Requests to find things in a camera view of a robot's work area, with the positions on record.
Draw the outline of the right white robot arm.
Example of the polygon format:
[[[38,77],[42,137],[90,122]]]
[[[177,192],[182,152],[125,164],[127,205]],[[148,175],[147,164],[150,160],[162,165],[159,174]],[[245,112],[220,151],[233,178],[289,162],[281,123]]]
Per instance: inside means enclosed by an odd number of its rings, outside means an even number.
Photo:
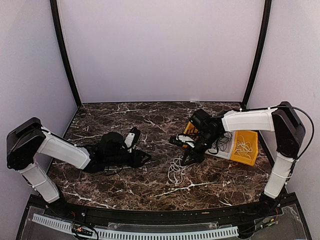
[[[182,141],[187,148],[181,164],[188,166],[201,163],[205,159],[205,152],[227,132],[273,132],[276,139],[276,159],[259,197],[260,202],[255,205],[255,213],[266,217],[279,204],[285,184],[291,179],[296,163],[306,152],[301,149],[306,128],[297,112],[305,113],[288,101],[271,107],[229,110],[215,116],[200,108],[189,118],[189,122],[197,129],[196,140],[187,137]]]

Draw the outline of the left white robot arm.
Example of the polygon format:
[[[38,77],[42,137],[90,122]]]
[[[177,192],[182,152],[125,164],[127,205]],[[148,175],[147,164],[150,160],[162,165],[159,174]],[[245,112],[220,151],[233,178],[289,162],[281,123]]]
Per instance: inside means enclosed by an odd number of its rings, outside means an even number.
[[[32,117],[6,137],[7,168],[18,171],[31,186],[51,204],[51,210],[60,218],[67,218],[70,206],[58,187],[38,165],[36,154],[43,154],[68,163],[86,173],[98,173],[108,167],[140,168],[151,155],[135,149],[141,132],[133,127],[126,137],[118,132],[108,132],[93,145],[79,146],[52,133],[41,120]]]

